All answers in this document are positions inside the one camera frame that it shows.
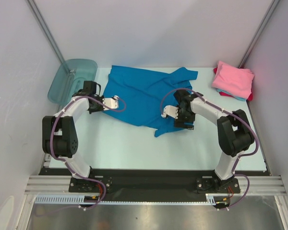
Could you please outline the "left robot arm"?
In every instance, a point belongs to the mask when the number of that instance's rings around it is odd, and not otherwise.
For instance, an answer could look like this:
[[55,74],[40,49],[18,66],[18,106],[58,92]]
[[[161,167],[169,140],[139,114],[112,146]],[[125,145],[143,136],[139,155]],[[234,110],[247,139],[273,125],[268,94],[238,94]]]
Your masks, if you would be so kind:
[[43,151],[65,164],[73,177],[81,178],[79,185],[88,192],[95,189],[96,179],[89,175],[90,166],[77,153],[79,141],[75,123],[85,112],[103,111],[104,97],[97,91],[101,91],[100,84],[84,81],[83,88],[72,95],[65,107],[55,115],[42,119]]

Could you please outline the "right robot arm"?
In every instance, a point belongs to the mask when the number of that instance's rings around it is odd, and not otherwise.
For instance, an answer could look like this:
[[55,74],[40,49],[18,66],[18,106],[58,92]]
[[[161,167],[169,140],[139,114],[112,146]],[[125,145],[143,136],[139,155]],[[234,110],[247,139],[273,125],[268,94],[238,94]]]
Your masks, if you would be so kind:
[[239,109],[232,113],[207,101],[200,93],[177,90],[174,93],[174,127],[194,129],[195,117],[200,115],[217,127],[221,157],[212,179],[212,188],[224,192],[229,187],[228,179],[234,175],[238,158],[254,143],[255,137],[246,113]]

